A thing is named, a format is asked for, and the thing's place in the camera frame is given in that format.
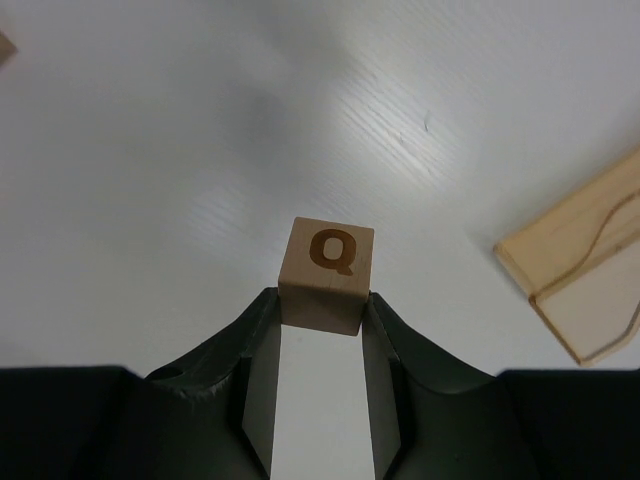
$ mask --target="wooden plank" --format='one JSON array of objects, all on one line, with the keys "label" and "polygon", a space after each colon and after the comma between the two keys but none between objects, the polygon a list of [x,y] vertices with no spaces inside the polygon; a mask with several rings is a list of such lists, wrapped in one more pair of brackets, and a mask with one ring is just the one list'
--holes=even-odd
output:
[{"label": "wooden plank", "polygon": [[[494,250],[558,340],[578,363],[586,365],[619,349],[635,334],[635,326],[627,327],[640,300],[630,299],[640,297],[640,271],[634,274],[629,266],[640,255],[639,239],[640,150],[505,238]],[[630,255],[627,261],[613,268],[609,261],[626,250],[631,250],[626,253]],[[580,282],[586,288],[581,297],[575,294],[574,282],[585,275],[591,277]],[[632,282],[638,292],[622,285],[621,279]],[[613,308],[608,299],[616,298],[620,289],[627,292],[625,305],[618,302],[615,305],[620,308]],[[590,304],[597,301],[594,296],[602,298],[602,304],[609,305],[609,318],[602,318],[602,311],[586,315],[598,311],[596,308],[569,305],[585,295],[590,296],[586,302]],[[612,319],[612,315],[624,317]]]},{"label": "wooden plank", "polygon": [[0,67],[9,60],[15,53],[16,47],[9,39],[0,32]]}]

